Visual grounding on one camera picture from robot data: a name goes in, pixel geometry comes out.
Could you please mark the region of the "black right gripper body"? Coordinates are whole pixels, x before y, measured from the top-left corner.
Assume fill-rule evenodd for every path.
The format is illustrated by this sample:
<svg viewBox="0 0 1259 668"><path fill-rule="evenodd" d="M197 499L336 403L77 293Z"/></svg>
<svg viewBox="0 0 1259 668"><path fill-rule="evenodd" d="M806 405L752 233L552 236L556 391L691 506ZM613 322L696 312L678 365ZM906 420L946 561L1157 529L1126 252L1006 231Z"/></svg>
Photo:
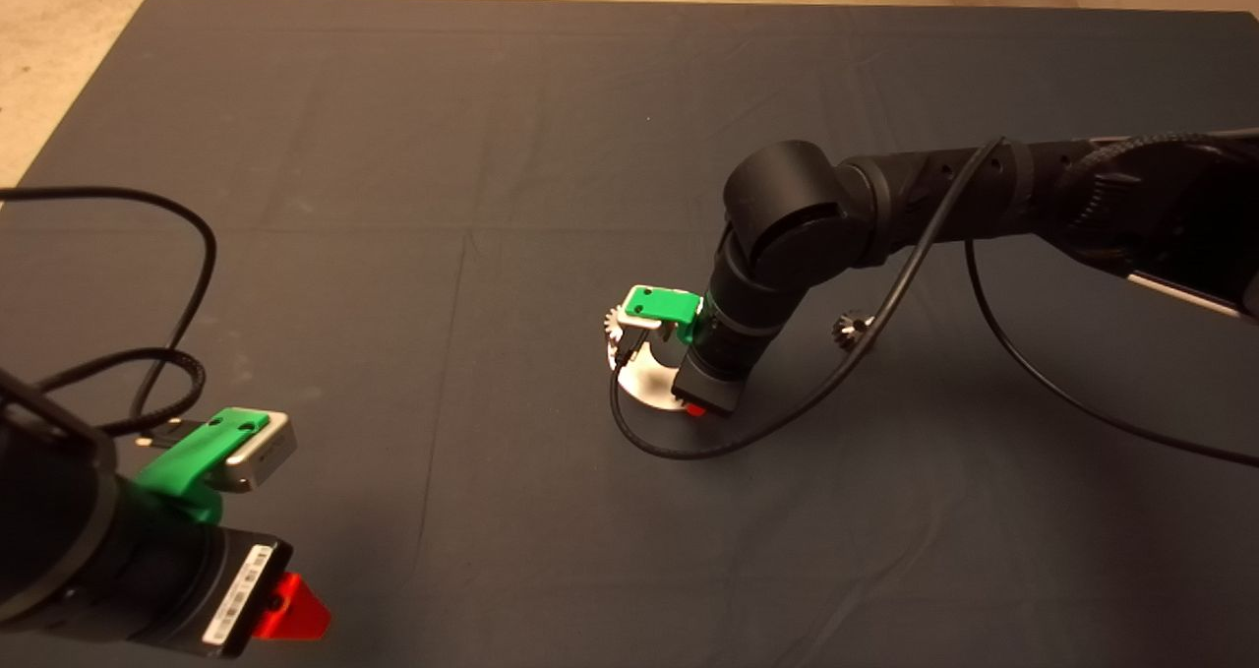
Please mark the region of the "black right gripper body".
<svg viewBox="0 0 1259 668"><path fill-rule="evenodd" d="M720 416L737 413L752 369L777 335L776 330L697 332L674 377L674 396Z"/></svg>

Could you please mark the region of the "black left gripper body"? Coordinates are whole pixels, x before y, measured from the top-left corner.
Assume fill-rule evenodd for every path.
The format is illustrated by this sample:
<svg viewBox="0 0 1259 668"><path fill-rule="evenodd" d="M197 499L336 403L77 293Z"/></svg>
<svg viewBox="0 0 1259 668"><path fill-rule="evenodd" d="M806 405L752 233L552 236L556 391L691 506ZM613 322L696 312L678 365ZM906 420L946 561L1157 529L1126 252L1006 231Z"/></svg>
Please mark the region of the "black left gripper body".
<svg viewBox="0 0 1259 668"><path fill-rule="evenodd" d="M253 639L293 548L274 535L186 525L125 575L126 642L233 659Z"/></svg>

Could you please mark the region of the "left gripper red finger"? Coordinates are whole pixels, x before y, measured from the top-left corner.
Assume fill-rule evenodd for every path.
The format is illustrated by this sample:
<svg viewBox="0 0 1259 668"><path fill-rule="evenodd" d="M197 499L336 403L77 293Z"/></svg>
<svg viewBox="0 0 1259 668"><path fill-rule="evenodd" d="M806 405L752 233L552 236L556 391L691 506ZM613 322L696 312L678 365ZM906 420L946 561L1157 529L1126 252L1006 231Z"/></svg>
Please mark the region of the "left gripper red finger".
<svg viewBox="0 0 1259 668"><path fill-rule="evenodd" d="M269 589L252 637L261 640L312 642L324 639L332 614L303 577L283 572Z"/></svg>

